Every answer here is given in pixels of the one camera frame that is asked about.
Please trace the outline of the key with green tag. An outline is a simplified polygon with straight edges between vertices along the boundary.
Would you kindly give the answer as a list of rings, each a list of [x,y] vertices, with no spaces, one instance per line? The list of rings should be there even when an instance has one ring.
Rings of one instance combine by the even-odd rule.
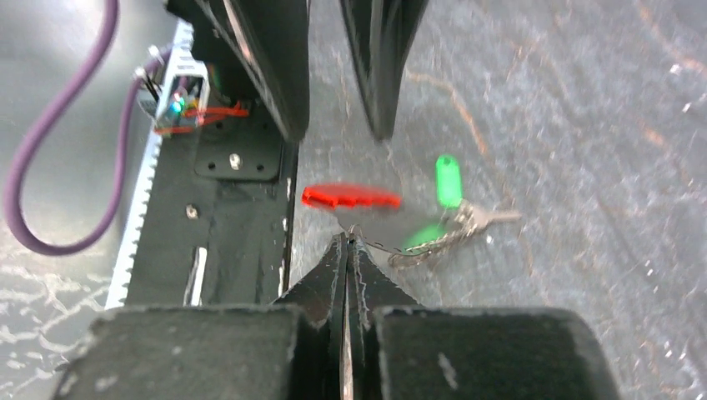
[[[481,233],[493,223],[514,222],[517,211],[489,211],[464,199],[462,173],[456,157],[443,154],[435,162],[437,201],[444,213],[418,230],[404,245],[410,253],[432,253]]]

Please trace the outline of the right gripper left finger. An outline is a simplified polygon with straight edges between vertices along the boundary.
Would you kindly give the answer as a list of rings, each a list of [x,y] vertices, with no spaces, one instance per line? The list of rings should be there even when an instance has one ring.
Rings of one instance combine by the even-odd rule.
[[[347,238],[270,305],[122,307],[91,325],[56,399],[341,399]]]

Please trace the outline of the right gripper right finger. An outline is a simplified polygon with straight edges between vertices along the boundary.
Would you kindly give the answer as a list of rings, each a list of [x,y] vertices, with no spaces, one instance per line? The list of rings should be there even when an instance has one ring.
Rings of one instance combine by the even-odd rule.
[[[617,399],[598,338],[556,307],[423,307],[347,240],[356,399]]]

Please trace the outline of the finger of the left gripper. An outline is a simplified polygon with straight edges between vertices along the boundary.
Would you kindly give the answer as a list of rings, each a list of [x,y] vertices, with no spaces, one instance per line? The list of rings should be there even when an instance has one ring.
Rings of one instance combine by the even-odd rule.
[[[310,115],[306,1],[197,1],[194,56],[246,77],[282,137],[303,140]]]
[[[429,1],[339,4],[370,132],[376,141],[387,141],[394,134],[405,63]]]

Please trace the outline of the metal key holder red handle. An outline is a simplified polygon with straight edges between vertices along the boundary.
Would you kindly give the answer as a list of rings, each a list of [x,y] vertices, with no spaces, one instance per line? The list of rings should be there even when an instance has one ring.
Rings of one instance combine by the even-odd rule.
[[[440,214],[427,214],[407,206],[402,197],[380,187],[348,183],[322,183],[303,190],[304,204],[332,213],[347,233],[346,265],[342,278],[343,321],[341,328],[343,384],[354,399],[362,399],[367,367],[364,334],[369,328],[369,309],[375,288],[394,305],[413,299],[386,278],[369,254],[377,248],[390,263],[421,263],[480,231],[478,211],[470,202],[457,199]]]

